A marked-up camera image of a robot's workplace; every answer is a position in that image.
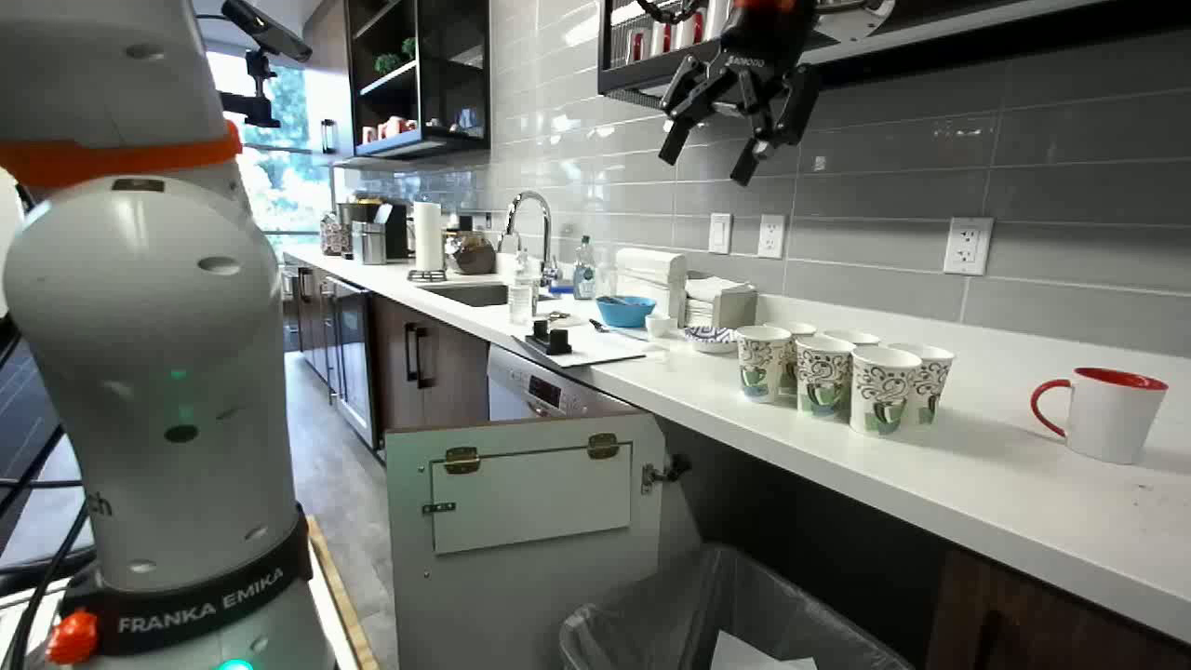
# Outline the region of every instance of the electrical outlet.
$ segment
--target electrical outlet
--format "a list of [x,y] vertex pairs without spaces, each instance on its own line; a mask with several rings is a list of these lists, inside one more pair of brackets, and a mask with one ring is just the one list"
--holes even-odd
[[733,250],[733,214],[709,214],[707,250],[709,253],[729,253]]
[[988,215],[954,215],[940,253],[940,273],[982,277],[988,264],[995,220]]
[[758,215],[754,256],[780,256],[785,250],[785,215]]

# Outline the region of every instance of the red mug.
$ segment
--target red mug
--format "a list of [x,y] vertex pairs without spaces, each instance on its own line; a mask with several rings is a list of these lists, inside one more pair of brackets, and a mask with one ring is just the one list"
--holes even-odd
[[[1043,413],[1043,395],[1057,386],[1073,390],[1068,428]],[[1073,452],[1131,465],[1141,463],[1147,437],[1165,390],[1167,386],[1152,375],[1119,370],[1075,370],[1073,380],[1051,380],[1034,386],[1031,411],[1052,437],[1068,441]]]

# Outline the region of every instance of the sink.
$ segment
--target sink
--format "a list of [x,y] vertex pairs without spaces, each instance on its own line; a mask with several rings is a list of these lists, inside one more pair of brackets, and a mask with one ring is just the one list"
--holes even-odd
[[443,295],[445,302],[462,307],[505,307],[511,287],[505,282],[443,282],[443,287],[423,287],[428,295]]

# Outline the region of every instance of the trash bin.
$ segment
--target trash bin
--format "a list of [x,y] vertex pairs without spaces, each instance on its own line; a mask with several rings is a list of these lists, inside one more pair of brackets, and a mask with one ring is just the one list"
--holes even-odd
[[568,670],[707,670],[717,634],[819,670],[907,670],[876,637],[754,565],[733,546],[702,546],[563,621]]

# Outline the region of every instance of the faucet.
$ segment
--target faucet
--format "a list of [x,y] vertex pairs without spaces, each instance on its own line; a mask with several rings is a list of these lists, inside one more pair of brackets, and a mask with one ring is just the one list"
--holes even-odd
[[512,196],[511,220],[505,220],[505,237],[512,235],[518,209],[522,209],[526,201],[536,201],[536,205],[544,209],[544,267],[538,267],[538,277],[544,277],[544,282],[549,282],[549,279],[559,277],[559,267],[549,264],[549,205],[547,205],[544,192],[522,191],[522,192]]

